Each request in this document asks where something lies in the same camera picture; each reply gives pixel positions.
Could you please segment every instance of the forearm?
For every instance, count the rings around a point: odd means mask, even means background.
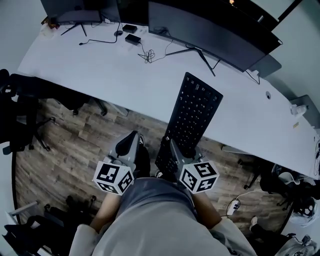
[[[90,227],[95,229],[98,233],[101,228],[108,222],[113,220],[120,206],[121,196],[113,193],[107,193],[102,205],[92,220]]]
[[[207,229],[212,229],[222,220],[205,192],[192,194],[191,196],[198,220]]]

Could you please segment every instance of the computer mouse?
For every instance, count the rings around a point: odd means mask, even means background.
[[[114,32],[114,36],[115,37],[118,37],[118,36],[121,36],[124,32],[122,30],[118,30],[116,32]]]

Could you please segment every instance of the shirt sleeve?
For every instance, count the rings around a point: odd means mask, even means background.
[[[223,218],[222,221],[214,226],[210,233],[215,237],[214,233],[218,232],[224,236],[224,241],[220,242],[230,250],[241,253],[244,256],[257,256],[255,250],[252,248],[244,234],[238,229],[238,227],[228,218]]]
[[[96,247],[98,233],[90,226],[81,224],[76,229],[69,256],[90,256]]]

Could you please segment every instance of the person's left arm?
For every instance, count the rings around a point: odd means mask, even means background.
[[[120,195],[108,193],[90,226],[81,224],[74,235],[69,256],[90,256],[96,247],[101,228],[114,220],[120,206]]]

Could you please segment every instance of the white desk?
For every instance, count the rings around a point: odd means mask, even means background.
[[[95,98],[114,103],[152,118],[169,122],[184,75],[190,72],[218,92],[223,100],[204,136],[251,155],[287,167],[312,178],[317,134],[304,117],[297,120],[290,113],[289,101],[269,82],[258,85],[248,74],[220,62],[213,77],[196,52],[167,56],[145,64],[138,56],[141,45],[125,42],[106,44],[88,39],[114,41],[117,24],[86,25],[88,37],[81,28],[66,30],[61,26],[51,39],[39,35],[24,59],[19,72],[36,76]],[[170,40],[139,28],[145,51],[153,49],[164,56]],[[173,42],[167,53],[185,47]],[[217,60],[206,55],[213,66]]]

